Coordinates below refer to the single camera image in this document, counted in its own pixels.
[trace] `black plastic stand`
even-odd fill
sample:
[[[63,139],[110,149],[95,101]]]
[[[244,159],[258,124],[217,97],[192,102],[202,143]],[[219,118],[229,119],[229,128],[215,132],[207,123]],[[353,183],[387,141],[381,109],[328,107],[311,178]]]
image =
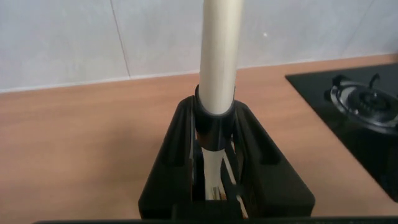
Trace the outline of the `black plastic stand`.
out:
[[[190,214],[201,220],[242,219],[237,195],[250,218],[310,216],[314,196],[250,109],[234,101],[227,116],[212,119],[198,112],[197,102],[190,96],[177,106],[139,199],[141,217],[179,220]],[[203,158],[195,136],[197,130],[201,136],[217,129],[223,141],[206,142],[213,142],[212,148],[223,145],[237,184],[231,183],[223,163],[221,180],[227,200],[205,202]]]

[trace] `white tiled wall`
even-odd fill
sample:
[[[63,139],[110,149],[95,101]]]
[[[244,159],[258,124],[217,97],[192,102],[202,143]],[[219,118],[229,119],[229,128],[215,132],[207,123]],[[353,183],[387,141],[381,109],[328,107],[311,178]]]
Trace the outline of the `white tiled wall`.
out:
[[[0,91],[197,71],[202,2],[0,0]],[[239,66],[397,53],[397,9],[245,0]]]

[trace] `wooden countertop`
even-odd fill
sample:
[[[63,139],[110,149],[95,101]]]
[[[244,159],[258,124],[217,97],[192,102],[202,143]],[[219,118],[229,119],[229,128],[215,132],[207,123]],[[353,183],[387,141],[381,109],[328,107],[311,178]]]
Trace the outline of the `wooden countertop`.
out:
[[[316,198],[313,216],[398,215],[285,74],[397,62],[396,55],[239,71],[245,102]],[[198,75],[0,95],[0,223],[139,218],[137,201],[177,103]]]

